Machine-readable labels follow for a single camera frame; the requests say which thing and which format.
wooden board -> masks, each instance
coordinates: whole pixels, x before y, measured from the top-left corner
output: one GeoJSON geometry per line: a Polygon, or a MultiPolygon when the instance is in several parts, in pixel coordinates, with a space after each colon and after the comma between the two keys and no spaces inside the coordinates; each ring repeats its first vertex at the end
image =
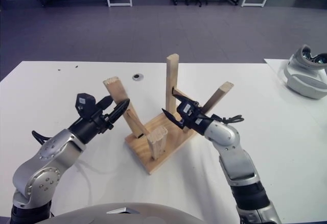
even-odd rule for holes
{"type": "MultiPolygon", "coordinates": [[[[180,120],[179,114],[176,113],[175,117],[177,120],[180,120]]],[[[170,122],[170,120],[168,120],[163,113],[160,113],[158,116],[145,124],[145,127],[150,132],[159,126],[166,127],[168,130],[168,135],[166,150],[157,160],[154,160],[151,157],[151,152],[146,136],[137,139],[133,134],[130,134],[125,138],[127,145],[136,154],[149,174],[161,166],[174,152],[176,152],[184,144],[184,142],[195,135],[193,130],[189,130],[187,133],[184,133],[183,130],[170,122]]]]}
{"type": "Polygon", "coordinates": [[[166,110],[171,114],[176,113],[176,98],[173,97],[173,88],[177,86],[179,55],[172,54],[167,57],[166,71],[166,110]]]}
{"type": "MultiPolygon", "coordinates": [[[[109,94],[111,95],[112,99],[116,104],[120,103],[121,101],[128,99],[128,95],[125,91],[125,88],[121,82],[121,80],[118,77],[112,77],[109,79],[106,79],[103,81],[103,84],[107,88],[109,94]]],[[[143,134],[143,131],[140,129],[140,127],[135,123],[133,118],[128,116],[127,111],[131,111],[131,113],[134,115],[134,120],[138,120],[140,124],[142,124],[139,121],[139,118],[137,116],[137,113],[133,107],[132,102],[129,102],[128,108],[126,112],[123,114],[124,119],[126,120],[129,128],[131,128],[131,131],[133,132],[135,137],[139,137],[143,134]]]]}

white table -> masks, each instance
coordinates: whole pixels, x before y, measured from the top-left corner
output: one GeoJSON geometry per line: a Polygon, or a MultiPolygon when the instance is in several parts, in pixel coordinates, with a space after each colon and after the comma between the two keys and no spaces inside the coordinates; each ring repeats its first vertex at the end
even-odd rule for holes
{"type": "MultiPolygon", "coordinates": [[[[121,78],[142,121],[165,106],[164,63],[22,62],[1,81],[0,215],[10,215],[14,171],[40,147],[31,131],[53,136],[67,128],[78,117],[76,94],[86,92],[99,100],[108,94],[102,81],[112,76],[121,78]],[[145,78],[133,81],[135,73],[145,78]]],[[[213,112],[245,117],[235,127],[282,222],[327,220],[324,125],[281,85],[267,64],[179,66],[178,87],[201,104],[225,81],[235,87],[213,112]]],[[[210,142],[194,137],[149,176],[125,145],[128,134],[120,119],[112,131],[87,145],[57,187],[55,215],[102,203],[149,202],[180,209],[207,223],[239,223],[210,142]]]]}

gray floor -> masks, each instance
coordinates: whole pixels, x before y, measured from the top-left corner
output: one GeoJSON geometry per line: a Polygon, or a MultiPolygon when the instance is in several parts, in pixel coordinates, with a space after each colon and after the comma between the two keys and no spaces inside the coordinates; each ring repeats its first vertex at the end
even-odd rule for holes
{"type": "Polygon", "coordinates": [[[202,8],[169,0],[135,0],[108,9],[103,2],[41,8],[35,0],[3,3],[3,79],[23,60],[262,63],[289,58],[302,44],[327,52],[327,11],[238,7],[210,2],[202,8]]]}

round hole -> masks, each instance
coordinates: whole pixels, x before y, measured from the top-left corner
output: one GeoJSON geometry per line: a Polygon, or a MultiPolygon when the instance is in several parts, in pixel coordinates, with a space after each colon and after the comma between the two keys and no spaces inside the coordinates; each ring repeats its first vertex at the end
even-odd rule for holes
{"type": "Polygon", "coordinates": [[[133,75],[133,80],[134,81],[141,81],[144,78],[143,74],[141,73],[136,73],[133,75]]]}

white headset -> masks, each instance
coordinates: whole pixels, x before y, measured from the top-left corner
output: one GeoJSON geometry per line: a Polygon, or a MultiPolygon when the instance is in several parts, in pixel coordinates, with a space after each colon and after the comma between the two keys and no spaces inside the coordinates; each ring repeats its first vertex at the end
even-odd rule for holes
{"type": "Polygon", "coordinates": [[[287,85],[303,96],[321,99],[327,95],[327,53],[311,55],[303,45],[291,56],[284,69],[287,85]]]}

